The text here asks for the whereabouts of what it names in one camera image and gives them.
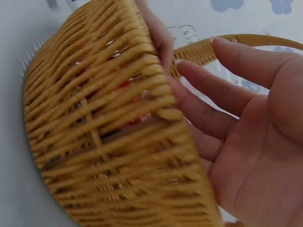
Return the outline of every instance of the printed cloud pattern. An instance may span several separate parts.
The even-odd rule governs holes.
[[[294,0],[270,0],[272,10],[276,14],[290,14]]]
[[[211,0],[212,7],[217,12],[224,12],[231,9],[240,9],[244,0]]]
[[[273,49],[274,52],[293,52],[293,50],[290,48],[290,47],[281,47],[281,46],[276,46],[274,49]]]

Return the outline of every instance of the basket handle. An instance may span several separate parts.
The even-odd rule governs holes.
[[[220,37],[231,42],[237,42],[252,47],[276,45],[292,47],[303,51],[303,44],[301,43],[270,35],[239,34],[222,35]],[[173,60],[175,61],[175,59],[179,58],[193,61],[201,66],[204,66],[217,59],[210,39],[204,39],[188,46],[176,49],[173,54]],[[170,68],[169,74],[176,79],[181,77],[174,62]]]

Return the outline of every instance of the hand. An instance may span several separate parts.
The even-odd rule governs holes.
[[[159,52],[161,64],[165,70],[169,70],[172,63],[173,38],[162,21],[149,9],[146,0],[136,0],[136,3]]]
[[[258,95],[200,66],[178,70],[220,108],[168,79],[189,125],[218,203],[249,227],[303,223],[303,56],[260,51],[216,38],[215,55],[231,72],[270,89]]]

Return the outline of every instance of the finger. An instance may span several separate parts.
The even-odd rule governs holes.
[[[172,37],[168,36],[166,39],[164,39],[159,48],[161,65],[166,71],[170,69],[170,65],[172,63],[173,45],[174,43]]]
[[[203,169],[205,170],[206,174],[209,175],[209,173],[210,173],[214,164],[210,161],[207,161],[207,160],[203,159],[203,158],[201,158],[201,163],[202,163]]]
[[[182,76],[218,107],[238,117],[247,103],[256,96],[256,93],[217,77],[193,62],[182,61],[177,68]]]
[[[226,113],[215,110],[173,78],[168,77],[168,83],[177,99],[178,108],[185,117],[205,134],[225,141],[237,120]]]
[[[201,158],[214,163],[221,151],[223,142],[215,137],[209,136],[194,125],[187,123],[188,129],[193,135],[195,145]]]
[[[268,89],[281,68],[298,56],[295,53],[261,51],[222,38],[214,39],[213,49],[220,63],[232,73]]]

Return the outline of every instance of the yellow wicker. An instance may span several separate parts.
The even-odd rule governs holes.
[[[255,35],[255,34],[238,34],[238,35],[222,35],[221,38],[227,39],[231,42],[245,44],[247,46],[288,46],[298,50],[303,50],[303,44],[292,40],[283,39],[269,35]],[[193,61],[201,66],[204,66],[216,59],[213,52],[210,39],[205,39],[188,46],[182,47],[174,52],[174,59],[186,59]],[[174,63],[170,69],[170,75],[174,78],[179,78],[180,75]]]
[[[45,43],[24,93],[36,165],[82,227],[222,227],[146,31],[133,0],[92,0]],[[206,42],[175,57],[203,65]]]

